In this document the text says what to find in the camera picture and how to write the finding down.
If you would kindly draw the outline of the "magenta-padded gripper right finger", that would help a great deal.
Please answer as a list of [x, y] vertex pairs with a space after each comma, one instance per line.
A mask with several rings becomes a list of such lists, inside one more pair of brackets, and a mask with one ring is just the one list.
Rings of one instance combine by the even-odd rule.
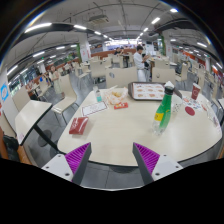
[[168, 155], [158, 154], [138, 143], [133, 144], [132, 152], [145, 185], [182, 169], [182, 166]]

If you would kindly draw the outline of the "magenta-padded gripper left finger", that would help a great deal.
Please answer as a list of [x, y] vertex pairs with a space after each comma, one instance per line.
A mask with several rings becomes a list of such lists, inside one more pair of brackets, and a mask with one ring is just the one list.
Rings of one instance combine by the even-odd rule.
[[66, 155], [55, 155], [42, 169], [80, 185], [91, 152], [91, 144], [86, 143]]

